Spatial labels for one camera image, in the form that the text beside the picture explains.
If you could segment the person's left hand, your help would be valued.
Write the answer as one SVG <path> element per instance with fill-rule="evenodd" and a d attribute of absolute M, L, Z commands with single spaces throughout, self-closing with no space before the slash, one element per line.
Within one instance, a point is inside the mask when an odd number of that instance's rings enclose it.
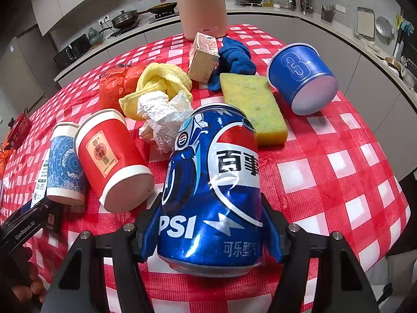
<path fill-rule="evenodd" d="M 30 261 L 32 256 L 31 248 L 19 247 L 11 254 L 12 269 L 7 271 L 7 282 L 19 302 L 24 305 L 33 303 L 34 299 L 43 304 L 47 294 L 37 266 Z"/>

